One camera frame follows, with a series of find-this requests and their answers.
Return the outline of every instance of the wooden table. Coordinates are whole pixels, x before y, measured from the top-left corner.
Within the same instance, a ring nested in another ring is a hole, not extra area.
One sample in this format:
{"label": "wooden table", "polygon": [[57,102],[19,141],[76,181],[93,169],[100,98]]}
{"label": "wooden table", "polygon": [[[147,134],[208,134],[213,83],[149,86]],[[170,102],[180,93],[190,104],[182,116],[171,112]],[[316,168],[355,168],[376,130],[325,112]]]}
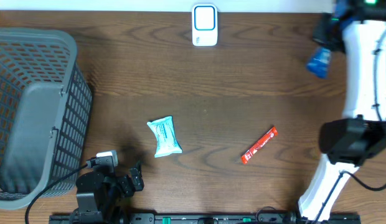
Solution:
{"label": "wooden table", "polygon": [[[335,54],[327,80],[306,71],[319,15],[220,14],[219,41],[198,48],[189,13],[0,11],[0,27],[64,30],[95,92],[83,159],[116,149],[121,169],[143,162],[145,188],[129,201],[159,213],[294,209],[318,164],[319,128],[339,119],[346,60]],[[149,120],[173,115],[183,154],[154,158]],[[269,128],[279,136],[248,165],[240,156]],[[386,181],[386,151],[358,176]],[[43,198],[31,223],[77,207],[75,190]],[[350,181],[334,206],[363,223],[386,223],[386,191]],[[0,210],[0,223],[22,223],[24,209]]]}

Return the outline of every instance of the green light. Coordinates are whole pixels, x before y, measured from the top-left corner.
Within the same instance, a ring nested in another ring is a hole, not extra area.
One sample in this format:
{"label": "green light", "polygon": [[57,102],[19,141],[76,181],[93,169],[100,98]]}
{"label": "green light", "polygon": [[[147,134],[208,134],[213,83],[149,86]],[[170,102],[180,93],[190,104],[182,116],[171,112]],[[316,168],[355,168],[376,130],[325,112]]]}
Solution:
{"label": "green light", "polygon": [[377,3],[377,0],[365,0],[367,4],[375,4]]}

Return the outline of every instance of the red candy wrapper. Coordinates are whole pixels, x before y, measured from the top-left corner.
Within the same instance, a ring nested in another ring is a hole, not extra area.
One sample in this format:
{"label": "red candy wrapper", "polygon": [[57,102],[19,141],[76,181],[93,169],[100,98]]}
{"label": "red candy wrapper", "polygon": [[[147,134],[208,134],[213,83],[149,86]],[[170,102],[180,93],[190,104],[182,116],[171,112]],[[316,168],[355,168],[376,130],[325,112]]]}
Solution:
{"label": "red candy wrapper", "polygon": [[277,136],[278,132],[275,127],[270,129],[260,140],[258,140],[243,156],[242,162],[243,164],[247,164],[247,162],[254,156],[258,150],[260,150],[270,139]]}

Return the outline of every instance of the white wall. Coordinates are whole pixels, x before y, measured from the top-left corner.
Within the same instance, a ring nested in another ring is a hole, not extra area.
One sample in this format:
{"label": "white wall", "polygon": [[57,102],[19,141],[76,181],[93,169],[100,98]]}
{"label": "white wall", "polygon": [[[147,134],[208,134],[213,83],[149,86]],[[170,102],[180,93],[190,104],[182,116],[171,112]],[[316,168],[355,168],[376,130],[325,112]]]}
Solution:
{"label": "white wall", "polygon": [[331,12],[332,0],[0,0],[0,10],[189,12],[213,3],[220,12]]}

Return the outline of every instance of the gray plastic basket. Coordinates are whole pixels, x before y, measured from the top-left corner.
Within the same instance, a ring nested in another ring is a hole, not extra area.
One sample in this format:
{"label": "gray plastic basket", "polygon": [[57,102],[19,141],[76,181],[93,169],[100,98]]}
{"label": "gray plastic basket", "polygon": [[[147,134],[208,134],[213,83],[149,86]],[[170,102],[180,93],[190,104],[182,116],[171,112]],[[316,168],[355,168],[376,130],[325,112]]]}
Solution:
{"label": "gray plastic basket", "polygon": [[[92,93],[56,30],[0,29],[0,208],[28,205],[80,165]],[[77,174],[45,197],[62,195]]]}

